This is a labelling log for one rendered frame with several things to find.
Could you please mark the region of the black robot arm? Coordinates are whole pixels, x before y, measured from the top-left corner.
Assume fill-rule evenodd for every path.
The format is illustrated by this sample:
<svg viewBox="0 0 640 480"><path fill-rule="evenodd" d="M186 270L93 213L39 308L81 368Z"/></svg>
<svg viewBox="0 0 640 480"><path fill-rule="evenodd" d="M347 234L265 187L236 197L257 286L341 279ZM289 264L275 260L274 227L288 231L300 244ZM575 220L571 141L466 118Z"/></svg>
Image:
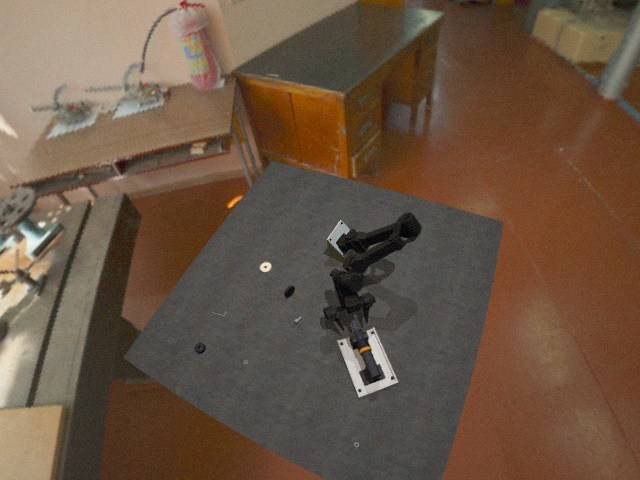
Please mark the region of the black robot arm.
<svg viewBox="0 0 640 480"><path fill-rule="evenodd" d="M345 254L354 249L356 254L348 256L343 261L343 267L348 272L332 270L330 276L333 279L336 291L350 291L353 294L343 294L343 301L349 314L361 310L365 305L363 295L357 292L363 289L363 274L368 267L385 256L403 249L406 243L414 241L421 233L421 224L411 213L403 213L396 223L365 233L350 230L336 241L341 251ZM404 238L408 238L403 241ZM383 241L383 242L382 242ZM380 243L381 242L381 243ZM368 250L369 246L380 243ZM367 251L368 250L368 251Z"/></svg>

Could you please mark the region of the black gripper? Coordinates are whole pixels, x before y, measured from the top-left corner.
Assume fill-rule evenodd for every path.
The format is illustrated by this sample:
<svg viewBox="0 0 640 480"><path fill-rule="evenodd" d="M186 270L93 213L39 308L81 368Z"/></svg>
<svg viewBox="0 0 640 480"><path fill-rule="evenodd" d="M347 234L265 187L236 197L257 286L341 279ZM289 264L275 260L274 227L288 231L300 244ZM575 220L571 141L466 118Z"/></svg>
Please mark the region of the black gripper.
<svg viewBox="0 0 640 480"><path fill-rule="evenodd" d="M339 319L339 317L337 315L337 312L340 312L340 311L343 311L343 310L347 309L347 307L345 307L345 305L344 305L343 297L345 295L343 296L343 294L347 293L347 295L350 295L350 294L353 294L353 292L350 292L350 291L347 291L347 290L336 291L336 292L337 292L338 298L340 300L341 306L338 306L338 307L334 308L334 306L331 305L331 306L325 307L323 309L323 312L324 312L324 315L325 315L327 320L331 319L331 321L333 321L333 320L336 321L338 323L338 325L340 325L341 328L344 331L343 324L341 323L341 321L340 321L340 319ZM365 305L362 306L362 310L363 310L364 318L365 318L366 322L368 322L369 309L370 309L371 306L373 306L373 304L376 301L375 301L374 296L369 292L364 293L363 297L364 297Z"/></svg>

